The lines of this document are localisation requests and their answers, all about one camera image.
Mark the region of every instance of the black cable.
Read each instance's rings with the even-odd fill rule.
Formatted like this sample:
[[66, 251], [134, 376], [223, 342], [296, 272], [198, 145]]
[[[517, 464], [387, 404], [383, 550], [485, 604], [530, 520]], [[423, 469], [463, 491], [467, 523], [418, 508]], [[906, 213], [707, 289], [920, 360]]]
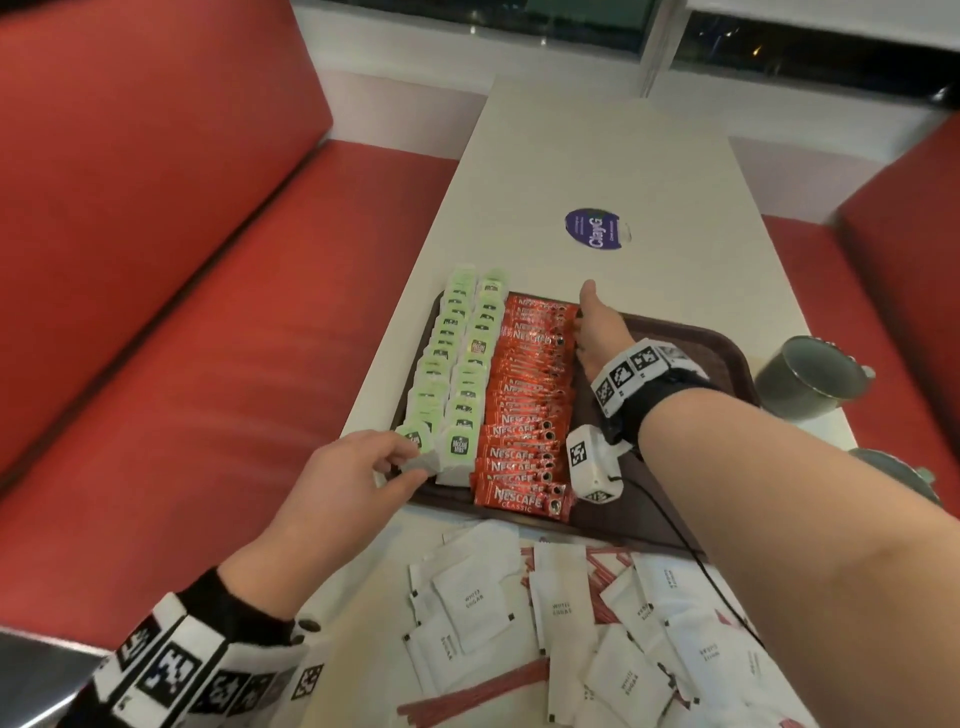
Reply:
[[640, 489], [640, 491], [645, 496], [647, 496], [653, 502], [655, 506], [657, 506], [657, 510], [660, 511], [660, 515], [663, 516], [666, 522], [670, 524], [670, 527], [673, 528], [673, 532], [677, 534], [677, 538], [681, 540], [686, 550], [689, 551], [690, 555], [697, 562], [697, 566], [700, 567], [700, 571], [704, 573], [704, 576], [707, 578], [707, 581], [710, 583], [710, 586], [713, 587], [713, 590], [717, 592], [717, 594], [720, 596], [721, 599], [723, 599], [723, 603], [727, 605], [727, 609], [729, 609], [731, 614], [734, 617], [736, 617], [737, 621], [740, 622], [743, 628], [750, 633], [750, 636], [756, 640], [756, 643], [759, 644], [761, 647], [763, 647], [764, 650], [766, 650], [767, 647], [763, 643], [763, 640], [751, 628], [751, 626], [747, 623], [747, 621], [740, 616], [740, 613], [737, 612], [735, 609], [733, 609], [733, 605], [730, 604], [730, 601], [727, 599], [727, 596], [723, 593], [720, 587], [717, 586], [717, 583], [713, 581], [713, 577], [710, 576], [710, 572], [707, 571], [706, 565], [704, 564], [703, 561], [700, 560], [700, 554], [698, 554], [696, 550], [694, 550], [693, 546], [690, 545], [690, 542], [686, 539], [686, 536], [684, 536], [680, 528], [678, 528], [677, 525], [673, 523], [673, 519], [671, 519], [670, 516], [667, 515], [666, 510], [663, 508], [662, 505], [660, 505], [660, 502], [653, 497], [650, 491], [648, 491], [646, 488], [644, 488], [642, 485], [640, 485], [638, 482], [636, 482], [630, 477], [612, 477], [611, 480], [622, 480], [625, 483], [630, 483], [631, 485], [636, 486], [637, 488]]

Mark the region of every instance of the gray ceramic cup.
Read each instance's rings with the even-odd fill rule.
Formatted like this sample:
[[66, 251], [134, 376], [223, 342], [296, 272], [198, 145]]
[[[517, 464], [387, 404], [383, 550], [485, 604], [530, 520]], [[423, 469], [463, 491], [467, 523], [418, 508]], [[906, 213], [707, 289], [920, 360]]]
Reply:
[[890, 475], [894, 480], [903, 483], [911, 491], [919, 493], [937, 505], [942, 505], [940, 497], [933, 490], [933, 483], [937, 478], [926, 468], [911, 468], [898, 457], [878, 449], [854, 448], [848, 452], [853, 457], [863, 460], [868, 465]]
[[755, 384], [765, 410], [802, 422], [861, 397], [875, 376], [828, 341], [794, 336], [760, 370]]

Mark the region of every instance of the round purple sticker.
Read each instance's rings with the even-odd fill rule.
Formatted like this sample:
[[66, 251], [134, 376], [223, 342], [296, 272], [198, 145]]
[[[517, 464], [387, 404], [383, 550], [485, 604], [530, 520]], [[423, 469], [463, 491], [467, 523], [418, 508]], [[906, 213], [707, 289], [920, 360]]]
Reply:
[[620, 245], [620, 218], [612, 212], [584, 207], [566, 216], [566, 231], [578, 243], [598, 251], [615, 251]]

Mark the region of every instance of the white table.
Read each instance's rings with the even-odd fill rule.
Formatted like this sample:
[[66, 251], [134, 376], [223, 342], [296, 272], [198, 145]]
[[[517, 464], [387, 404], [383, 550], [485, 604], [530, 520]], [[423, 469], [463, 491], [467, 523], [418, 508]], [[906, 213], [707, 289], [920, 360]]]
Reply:
[[[582, 207], [618, 214], [632, 240], [617, 251], [577, 243], [564, 219]], [[808, 333], [726, 137], [649, 102], [498, 80], [345, 433], [390, 425], [431, 305], [458, 263], [504, 267], [513, 289], [566, 301], [594, 278], [618, 310], [726, 334], [754, 372], [787, 337]], [[855, 446], [839, 411], [808, 429]], [[337, 645], [304, 725], [390, 725], [398, 703], [420, 698], [400, 639], [414, 626], [406, 565], [457, 521], [405, 508], [314, 596], [308, 606]], [[451, 725], [494, 716], [499, 726], [540, 725], [532, 703], [501, 700], [495, 713], [480, 709]]]

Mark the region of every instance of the red booth backrest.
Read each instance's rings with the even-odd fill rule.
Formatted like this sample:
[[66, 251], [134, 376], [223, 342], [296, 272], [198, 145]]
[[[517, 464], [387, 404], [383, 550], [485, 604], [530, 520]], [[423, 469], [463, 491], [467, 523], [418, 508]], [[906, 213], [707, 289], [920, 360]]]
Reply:
[[288, 0], [0, 17], [0, 473], [330, 125]]
[[841, 215], [848, 255], [960, 454], [960, 114]]

